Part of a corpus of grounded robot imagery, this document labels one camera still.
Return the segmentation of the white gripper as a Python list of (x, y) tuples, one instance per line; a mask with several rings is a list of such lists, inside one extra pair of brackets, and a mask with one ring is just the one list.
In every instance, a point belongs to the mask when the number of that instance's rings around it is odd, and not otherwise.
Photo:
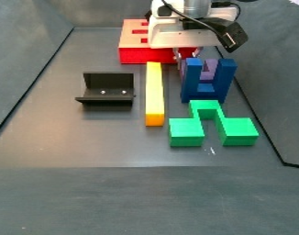
[(196, 48), (193, 58), (201, 57), (202, 47), (221, 45), (208, 29), (185, 30), (182, 20), (218, 17), (236, 22), (238, 9), (230, 3), (212, 0), (152, 0), (148, 18), (148, 44), (152, 49), (172, 48), (173, 60), (181, 61), (178, 48)]

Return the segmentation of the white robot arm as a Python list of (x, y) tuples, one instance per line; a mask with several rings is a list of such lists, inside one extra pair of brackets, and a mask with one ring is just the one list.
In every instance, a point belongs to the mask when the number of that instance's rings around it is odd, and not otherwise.
[(172, 49), (173, 59), (182, 59), (180, 49), (221, 45), (233, 52), (246, 41), (234, 21), (233, 7), (212, 6), (212, 0), (152, 0), (148, 17), (148, 44), (152, 49)]

